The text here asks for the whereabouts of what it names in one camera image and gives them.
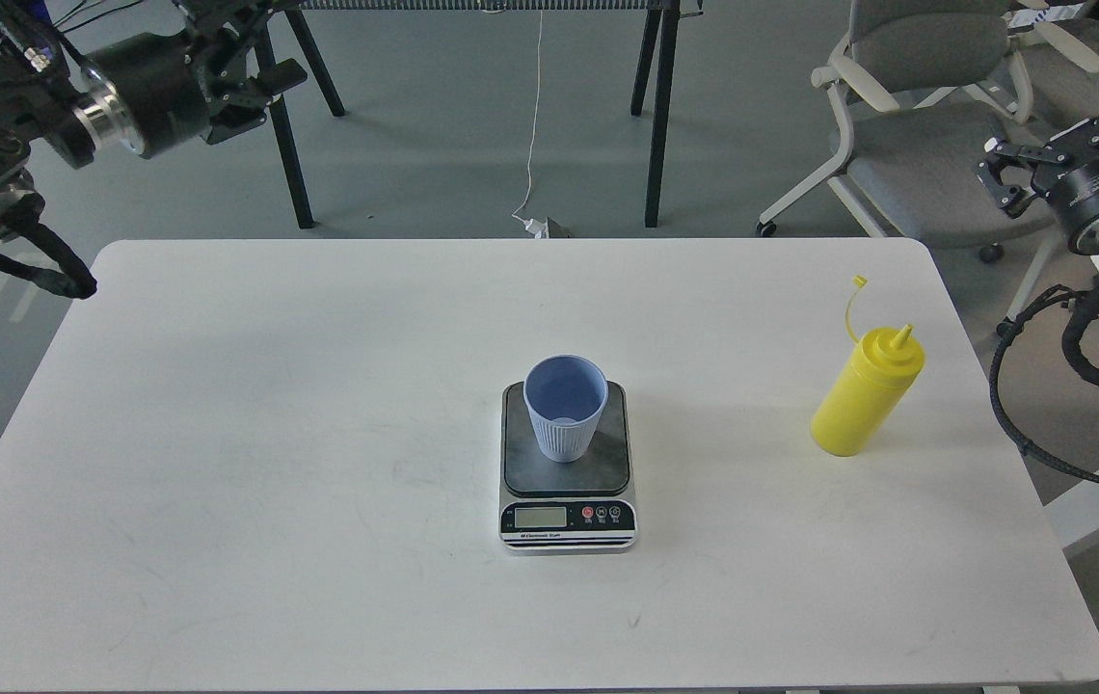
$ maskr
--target chair seat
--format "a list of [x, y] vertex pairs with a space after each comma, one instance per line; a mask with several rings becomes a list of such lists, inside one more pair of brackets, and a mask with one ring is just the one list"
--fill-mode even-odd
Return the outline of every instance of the chair seat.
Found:
[[[1046, 228], [1053, 222], [1046, 203], [1009, 219], [974, 175], [993, 135], [991, 114], [989, 106], [958, 102], [855, 122], [846, 173], [897, 232], [932, 249], [986, 245]], [[1013, 123], [1004, 128], [1013, 142], [1040, 144]]]
[[[1099, 21], [1087, 18], [1057, 22], [1088, 47], [1099, 49]], [[1034, 114], [1064, 129], [1099, 114], [1099, 74], [1079, 69], [1051, 45], [1021, 48], [1034, 92]]]

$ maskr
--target yellow squeeze bottle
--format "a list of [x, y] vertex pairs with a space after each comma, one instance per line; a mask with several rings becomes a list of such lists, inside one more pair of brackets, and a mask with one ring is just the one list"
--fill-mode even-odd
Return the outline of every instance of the yellow squeeze bottle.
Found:
[[[867, 280], [857, 276], [854, 284], [861, 290]], [[854, 341], [854, 351], [811, 417], [814, 442], [833, 456], [853, 456], [863, 450], [928, 360], [922, 344], [910, 334], [912, 324], [900, 330], [876, 328], [857, 339], [850, 328], [854, 296], [858, 296], [857, 290], [845, 307], [845, 330]]]

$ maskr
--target bottle cap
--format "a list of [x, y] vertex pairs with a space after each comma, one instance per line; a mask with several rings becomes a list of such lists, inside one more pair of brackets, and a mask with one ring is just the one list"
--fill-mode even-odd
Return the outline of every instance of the bottle cap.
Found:
[[910, 334], [913, 330], [912, 324], [907, 324], [901, 330], [876, 328], [867, 331], [858, 342], [854, 370], [879, 386], [909, 387], [928, 361], [922, 344]]

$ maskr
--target ribbed cup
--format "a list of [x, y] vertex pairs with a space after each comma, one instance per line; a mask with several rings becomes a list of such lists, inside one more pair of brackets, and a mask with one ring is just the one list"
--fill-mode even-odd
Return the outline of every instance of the ribbed cup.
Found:
[[550, 356], [532, 367], [523, 381], [523, 404], [541, 452], [559, 463], [579, 460], [609, 395], [606, 374], [584, 356]]

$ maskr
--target white power cord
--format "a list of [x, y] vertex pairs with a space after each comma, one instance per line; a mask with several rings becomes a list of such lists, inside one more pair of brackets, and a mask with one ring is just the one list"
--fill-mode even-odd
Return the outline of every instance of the white power cord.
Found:
[[544, 34], [545, 10], [541, 10], [541, 20], [537, 23], [537, 100], [536, 104], [532, 107], [532, 141], [529, 142], [529, 189], [523, 194], [523, 202], [520, 202], [520, 206], [511, 212], [511, 217], [522, 222], [524, 231], [531, 233], [533, 238], [546, 238], [550, 233], [548, 224], [544, 221], [532, 219], [532, 217], [523, 219], [520, 216], [523, 208], [529, 206], [529, 198], [532, 197], [532, 148], [537, 143], [537, 114], [541, 113], [541, 36]]

